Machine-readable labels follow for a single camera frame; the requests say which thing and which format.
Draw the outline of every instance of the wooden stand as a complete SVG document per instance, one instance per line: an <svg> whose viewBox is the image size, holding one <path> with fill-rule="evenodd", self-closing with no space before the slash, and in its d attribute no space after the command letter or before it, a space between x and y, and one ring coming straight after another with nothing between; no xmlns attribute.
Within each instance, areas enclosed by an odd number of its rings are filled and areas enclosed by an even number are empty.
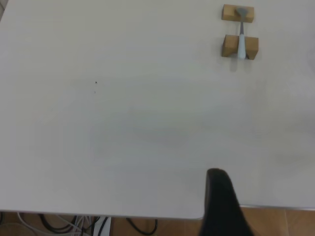
<svg viewBox="0 0 315 236"><path fill-rule="evenodd" d="M236 12L237 7L243 7L248 10L246 18L244 22L251 23L254 19L254 8L250 6L235 6L235 5L227 5L223 6L222 11L222 20L225 21L241 21L241 16Z"/></svg>
<svg viewBox="0 0 315 236"><path fill-rule="evenodd" d="M228 57L238 50L237 35L226 35L222 46L222 57ZM258 38L245 37L246 55L248 59L254 60L258 53Z"/></svg>

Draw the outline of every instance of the black cable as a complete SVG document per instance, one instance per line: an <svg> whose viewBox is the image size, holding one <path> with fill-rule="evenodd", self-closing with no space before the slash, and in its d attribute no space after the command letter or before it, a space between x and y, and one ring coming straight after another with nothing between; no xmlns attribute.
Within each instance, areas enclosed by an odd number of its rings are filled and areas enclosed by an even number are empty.
<svg viewBox="0 0 315 236"><path fill-rule="evenodd" d="M103 223L102 223L102 225L101 225L100 228L99 228L99 231L98 231L97 236L100 236L100 235L102 234L102 230L103 230L103 228L104 228L104 225L105 225L107 219L108 219L108 217L105 217L105 219L103 220Z"/></svg>
<svg viewBox="0 0 315 236"><path fill-rule="evenodd" d="M46 220L45 218L45 215L44 214L38 214L39 215L39 218L41 220L41 223L43 224L43 226L49 230L50 232L53 232L53 233L56 233L56 234L66 234L66 233L69 233L71 232L71 230L73 229L73 226L72 225L66 225L66 226L63 226L63 227L60 227L60 228L56 228L56 227L53 227L51 226L48 221ZM77 216L75 215L71 221L72 224L75 223L77 219Z"/></svg>
<svg viewBox="0 0 315 236"><path fill-rule="evenodd" d="M4 220L4 213L0 212L0 224L3 222Z"/></svg>
<svg viewBox="0 0 315 236"><path fill-rule="evenodd" d="M149 236L149 235L152 235L156 232L157 228L158 228L158 220L155 220L155 226L154 226L154 229L151 231L151 232L144 232L142 230L140 230L134 223L133 221L130 219L130 218L126 218L126 220L129 222L129 224L135 229L137 230L140 234L142 235L146 235L146 236Z"/></svg>
<svg viewBox="0 0 315 236"><path fill-rule="evenodd" d="M95 223L96 223L99 219L100 219L100 217L94 217L92 224L90 224L86 229L82 227L82 229L81 229L81 232L82 232L82 233L81 233L81 234L83 234L83 232L86 233L87 230L88 230L89 228L91 228L91 236L93 236Z"/></svg>

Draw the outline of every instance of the white table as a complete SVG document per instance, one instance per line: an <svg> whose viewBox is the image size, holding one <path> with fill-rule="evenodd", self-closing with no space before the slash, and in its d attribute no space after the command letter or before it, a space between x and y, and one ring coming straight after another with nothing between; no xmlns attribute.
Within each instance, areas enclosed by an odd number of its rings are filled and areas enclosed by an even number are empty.
<svg viewBox="0 0 315 236"><path fill-rule="evenodd" d="M254 61L222 58L224 3ZM0 209L199 218L206 170L243 205L315 208L315 1L10 0Z"/></svg>

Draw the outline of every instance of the floor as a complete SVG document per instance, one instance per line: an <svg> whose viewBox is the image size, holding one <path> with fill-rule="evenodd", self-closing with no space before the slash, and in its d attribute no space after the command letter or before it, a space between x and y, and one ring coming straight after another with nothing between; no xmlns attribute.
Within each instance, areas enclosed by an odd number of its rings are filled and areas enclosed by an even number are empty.
<svg viewBox="0 0 315 236"><path fill-rule="evenodd" d="M314 236L315 211L243 208L244 215L255 236ZM47 217L55 226L62 225L53 215ZM25 220L44 230L36 214L26 214ZM154 227L152 219L133 219L144 231ZM6 213L5 223L19 222L16 213ZM154 236L197 236L201 221L199 220L159 220ZM114 218L111 236L140 236L124 218Z"/></svg>

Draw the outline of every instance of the white handle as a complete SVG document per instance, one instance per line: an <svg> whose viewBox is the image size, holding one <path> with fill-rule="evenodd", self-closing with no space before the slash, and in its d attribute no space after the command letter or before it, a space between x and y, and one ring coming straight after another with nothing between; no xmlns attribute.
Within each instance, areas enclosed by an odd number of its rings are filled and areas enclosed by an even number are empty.
<svg viewBox="0 0 315 236"><path fill-rule="evenodd" d="M240 37L239 37L239 40L238 40L237 57L239 59L245 59L246 58L245 37L244 37L243 34L240 34Z"/></svg>

